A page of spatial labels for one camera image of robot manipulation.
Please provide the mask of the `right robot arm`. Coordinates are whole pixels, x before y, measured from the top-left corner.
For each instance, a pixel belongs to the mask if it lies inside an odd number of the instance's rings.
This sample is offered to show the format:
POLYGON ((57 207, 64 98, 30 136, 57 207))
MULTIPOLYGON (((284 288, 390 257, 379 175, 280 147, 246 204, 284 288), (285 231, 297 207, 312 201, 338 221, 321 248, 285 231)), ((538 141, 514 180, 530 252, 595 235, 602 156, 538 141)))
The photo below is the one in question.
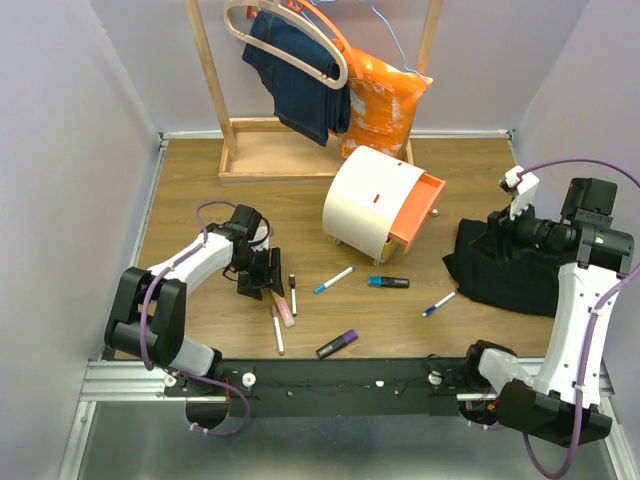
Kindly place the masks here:
POLYGON ((634 239, 612 227, 616 184, 573 179, 558 222, 537 218, 538 184, 532 173, 505 174, 500 186, 511 204, 488 216, 472 247, 499 262, 525 253, 558 261, 558 301, 542 366, 531 377, 512 351, 479 340, 459 371, 467 389, 497 393, 501 425, 567 447, 573 439, 601 440, 611 429, 598 411, 599 371, 616 290, 631 277, 634 239))

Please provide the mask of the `white rounded drawer organizer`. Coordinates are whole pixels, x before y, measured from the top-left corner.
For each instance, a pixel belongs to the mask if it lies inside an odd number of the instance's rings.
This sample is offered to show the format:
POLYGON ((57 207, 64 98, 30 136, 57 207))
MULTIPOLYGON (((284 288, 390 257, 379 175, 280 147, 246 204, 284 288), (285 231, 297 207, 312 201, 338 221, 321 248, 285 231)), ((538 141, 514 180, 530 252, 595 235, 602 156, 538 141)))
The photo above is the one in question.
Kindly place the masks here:
POLYGON ((397 247, 411 249, 445 185, 419 167, 360 146, 330 185, 323 229, 382 265, 397 247))

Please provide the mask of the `pink highlighter orange cap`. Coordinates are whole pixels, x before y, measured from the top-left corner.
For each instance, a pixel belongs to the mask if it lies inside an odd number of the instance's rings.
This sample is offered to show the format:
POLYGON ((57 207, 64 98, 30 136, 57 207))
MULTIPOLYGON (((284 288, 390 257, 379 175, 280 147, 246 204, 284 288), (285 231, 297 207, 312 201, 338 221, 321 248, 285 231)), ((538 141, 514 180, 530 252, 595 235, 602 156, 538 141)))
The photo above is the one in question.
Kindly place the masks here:
POLYGON ((286 299, 275 291, 271 291, 271 294, 284 326, 286 328, 294 327, 296 322, 286 299))

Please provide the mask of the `black highlighter purple cap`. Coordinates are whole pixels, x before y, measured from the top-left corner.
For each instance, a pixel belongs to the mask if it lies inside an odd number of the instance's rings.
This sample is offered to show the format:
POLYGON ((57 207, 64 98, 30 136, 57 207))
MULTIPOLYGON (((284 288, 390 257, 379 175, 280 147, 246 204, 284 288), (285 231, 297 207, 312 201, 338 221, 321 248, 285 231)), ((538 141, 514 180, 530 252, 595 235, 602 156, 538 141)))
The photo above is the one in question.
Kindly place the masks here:
POLYGON ((354 329, 348 330, 347 332, 339 335, 335 339, 320 347, 316 351, 316 356, 320 360, 325 359, 330 355, 333 355, 337 351, 343 349, 347 345, 353 343, 358 338, 359 335, 354 329))

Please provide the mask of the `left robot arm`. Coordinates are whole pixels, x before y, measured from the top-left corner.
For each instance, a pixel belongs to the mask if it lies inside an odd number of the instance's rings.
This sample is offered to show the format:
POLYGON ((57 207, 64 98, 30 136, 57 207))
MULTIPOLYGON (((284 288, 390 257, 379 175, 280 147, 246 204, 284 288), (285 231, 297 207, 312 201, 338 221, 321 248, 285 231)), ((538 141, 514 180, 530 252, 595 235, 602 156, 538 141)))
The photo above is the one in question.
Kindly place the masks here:
POLYGON ((223 377, 222 353, 186 335, 188 296, 220 272, 242 296, 263 299, 270 290, 284 294, 281 249, 269 244, 271 225, 258 210, 226 202, 229 220, 206 225, 179 253, 148 269, 130 267, 119 280, 105 345, 155 366, 187 374, 201 395, 214 393, 223 377))

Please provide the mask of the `white marker dark blue cap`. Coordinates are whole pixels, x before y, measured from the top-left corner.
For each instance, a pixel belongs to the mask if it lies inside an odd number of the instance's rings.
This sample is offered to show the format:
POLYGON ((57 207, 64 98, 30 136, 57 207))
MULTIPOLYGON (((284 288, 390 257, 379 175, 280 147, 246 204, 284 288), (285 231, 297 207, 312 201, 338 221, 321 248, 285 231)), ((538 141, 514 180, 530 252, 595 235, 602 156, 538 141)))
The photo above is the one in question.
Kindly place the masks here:
POLYGON ((433 304, 432 306, 430 306, 429 308, 427 308, 426 310, 424 310, 421 314, 421 316, 423 318, 426 318, 428 316, 430 316, 431 314, 433 314, 437 309, 439 309, 440 307, 442 307, 444 304, 446 304, 448 301, 450 301, 452 298, 454 298, 457 295, 456 291, 452 291, 449 294, 447 294, 445 297, 443 297, 442 299, 440 299, 439 301, 437 301, 435 304, 433 304))

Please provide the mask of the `white marker brown cap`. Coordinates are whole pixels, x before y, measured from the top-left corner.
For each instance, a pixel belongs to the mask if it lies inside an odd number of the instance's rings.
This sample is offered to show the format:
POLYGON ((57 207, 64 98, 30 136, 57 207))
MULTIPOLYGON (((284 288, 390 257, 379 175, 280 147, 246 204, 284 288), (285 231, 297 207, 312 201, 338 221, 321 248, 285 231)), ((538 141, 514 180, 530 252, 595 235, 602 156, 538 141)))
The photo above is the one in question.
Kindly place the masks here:
POLYGON ((280 327, 280 321, 279 321, 279 315, 278 315, 279 312, 275 305, 271 307, 271 314, 272 314, 272 322, 274 326, 277 352, 280 356, 284 356, 285 347, 284 347, 284 341, 283 341, 283 336, 282 336, 281 327, 280 327))

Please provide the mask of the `white marker black cap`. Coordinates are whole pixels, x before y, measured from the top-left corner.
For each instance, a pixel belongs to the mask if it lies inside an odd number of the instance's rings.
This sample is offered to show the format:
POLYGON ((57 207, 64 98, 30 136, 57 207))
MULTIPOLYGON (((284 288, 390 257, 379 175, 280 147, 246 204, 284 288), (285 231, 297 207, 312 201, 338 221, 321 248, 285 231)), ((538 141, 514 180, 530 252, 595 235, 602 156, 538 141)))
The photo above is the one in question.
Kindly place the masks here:
POLYGON ((296 277, 295 274, 290 274, 288 277, 288 285, 290 289, 290 301, 291 301, 291 313, 295 318, 298 314, 297 309, 297 292, 296 292, 296 277))

